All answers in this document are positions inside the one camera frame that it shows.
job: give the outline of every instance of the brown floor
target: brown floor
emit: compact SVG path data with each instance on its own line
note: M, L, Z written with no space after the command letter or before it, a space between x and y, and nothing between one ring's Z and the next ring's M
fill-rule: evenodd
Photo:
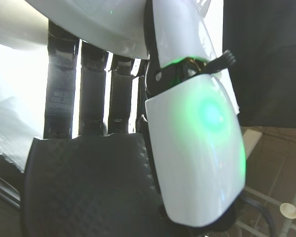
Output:
M267 195L281 203L293 203L296 196L296 129L286 128L253 128L263 135L247 160L246 186ZM269 203L257 196L248 194L262 202L270 211L277 236L287 220L279 206ZM268 225L260 214L246 206L238 221L269 236ZM210 237L254 237L256 235L233 226L227 233L208 234ZM289 229L288 237L296 237L296 231Z

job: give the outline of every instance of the round white cap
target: round white cap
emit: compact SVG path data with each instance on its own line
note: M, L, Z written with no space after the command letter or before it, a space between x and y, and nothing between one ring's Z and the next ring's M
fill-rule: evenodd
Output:
M288 219L296 219L296 207L290 203L283 203L280 206L280 211L283 216Z

